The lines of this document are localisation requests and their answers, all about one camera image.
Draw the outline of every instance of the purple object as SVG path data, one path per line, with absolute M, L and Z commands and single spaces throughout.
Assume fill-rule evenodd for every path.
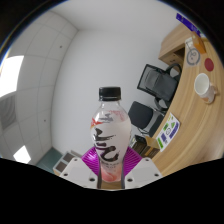
M 123 160 L 124 177 L 142 160 L 142 157 L 132 148 L 128 147 Z
M 82 157 L 82 161 L 95 173 L 99 176 L 100 171 L 100 160 L 98 158 L 95 147 L 89 149 Z
M 180 22 L 182 22 L 191 31 L 195 31 L 197 33 L 197 35 L 199 37 L 201 37 L 201 32 L 190 21 L 188 21 L 186 18 L 184 18 L 182 15 L 177 13 L 176 19 L 179 20 Z

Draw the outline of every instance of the chair armrest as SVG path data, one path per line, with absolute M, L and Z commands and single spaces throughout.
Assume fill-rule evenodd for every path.
M 160 100 L 161 100 L 160 98 L 157 98 L 157 97 L 154 98 L 154 102 L 155 102 L 157 108 L 159 109 L 159 111 L 160 112 L 166 112 L 168 110 L 168 108 L 161 107 L 160 104 L 159 104 Z
M 181 68 L 181 66 L 180 66 L 179 64 L 177 64 L 177 63 L 174 63 L 174 64 L 170 65 L 170 66 L 166 69 L 166 73 L 170 75 L 170 71 L 171 71 L 172 68 L 175 67 L 175 66 L 177 66 L 177 67 L 179 68 L 180 72 L 179 72 L 178 75 L 180 76 L 181 73 L 182 73 L 182 68 Z
M 160 111 L 160 110 L 158 110 L 158 109 L 156 109 L 156 108 L 154 108 L 154 107 L 151 107 L 151 108 L 152 108 L 154 111 L 160 113 L 163 117 L 166 115 L 166 113 L 163 112 L 163 111 Z

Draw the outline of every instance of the white robot part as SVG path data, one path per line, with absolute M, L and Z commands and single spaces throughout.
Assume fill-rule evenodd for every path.
M 98 176 L 81 158 L 73 158 L 60 177 L 84 188 L 98 189 Z
M 125 189 L 140 188 L 161 178 L 152 160 L 145 157 L 125 176 L 124 185 Z

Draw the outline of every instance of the paper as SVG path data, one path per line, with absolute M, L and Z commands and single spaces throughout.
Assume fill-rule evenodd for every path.
M 172 113 L 170 113 L 166 124 L 156 138 L 160 147 L 160 152 L 162 152 L 169 145 L 174 136 L 177 134 L 179 127 L 180 122 L 173 116 Z

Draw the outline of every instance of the bottle cap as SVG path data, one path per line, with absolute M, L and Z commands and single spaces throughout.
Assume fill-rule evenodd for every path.
M 116 86 L 100 87 L 100 101 L 118 101 L 121 99 L 121 88 Z

